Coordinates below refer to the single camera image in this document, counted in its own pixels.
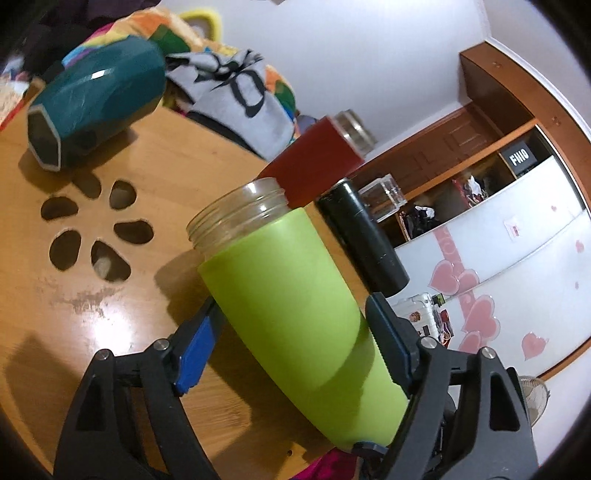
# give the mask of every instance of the white wall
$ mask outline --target white wall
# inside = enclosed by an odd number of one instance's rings
[[[465,103],[458,52],[483,41],[475,0],[163,0],[213,7],[223,41],[262,53],[302,113],[352,108],[381,144],[397,143]]]
[[[483,2],[492,38],[553,91],[591,137],[591,82],[552,24],[527,0]]]

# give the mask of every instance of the black thermos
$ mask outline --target black thermos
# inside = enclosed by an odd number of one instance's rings
[[[371,293],[390,297],[406,287],[406,270],[349,179],[338,182],[316,205]]]

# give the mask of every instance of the scratch on table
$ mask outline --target scratch on table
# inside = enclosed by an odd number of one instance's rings
[[[107,298],[112,297],[118,292],[117,288],[103,287],[97,292],[89,290],[81,291],[72,299],[64,297],[57,297],[56,301],[59,303],[66,303],[71,305],[74,312],[78,315],[85,312],[92,312],[98,314],[99,317],[105,318],[105,312],[100,304]]]

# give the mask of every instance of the screw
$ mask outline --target screw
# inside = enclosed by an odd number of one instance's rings
[[[492,360],[494,357],[496,357],[496,352],[489,346],[483,347],[480,352],[482,353],[482,356],[488,358],[489,360]]]
[[[166,338],[161,338],[154,342],[154,348],[159,352],[164,352],[169,346],[170,342]]]
[[[111,352],[109,352],[106,348],[103,348],[102,350],[99,350],[95,353],[95,358],[97,360],[107,360],[110,354]]]
[[[431,350],[437,346],[437,340],[435,340],[433,337],[423,337],[421,339],[421,345]]]

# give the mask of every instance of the wooden table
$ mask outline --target wooden table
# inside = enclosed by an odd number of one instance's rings
[[[90,167],[78,173],[98,178],[102,192],[96,199],[72,183],[72,173],[39,168],[27,150],[23,114],[0,134],[0,159],[0,406],[51,470],[67,409],[94,352],[141,351],[197,311],[207,291],[184,228],[203,207],[254,178],[264,163],[163,108],[100,147]],[[109,206],[117,180],[137,193],[122,210]],[[52,196],[67,196],[78,212],[44,220],[41,207]],[[314,207],[308,211],[362,304],[367,293],[354,269]],[[115,223],[136,219],[153,228],[145,245],[127,243],[113,231]],[[80,233],[81,245],[76,263],[59,271],[50,261],[50,245],[68,229]],[[109,283],[97,275],[91,264],[97,239],[130,265],[126,281]],[[223,479],[287,479],[330,448],[229,327],[183,405]],[[143,412],[140,423],[146,421]],[[154,440],[145,442],[159,465]]]

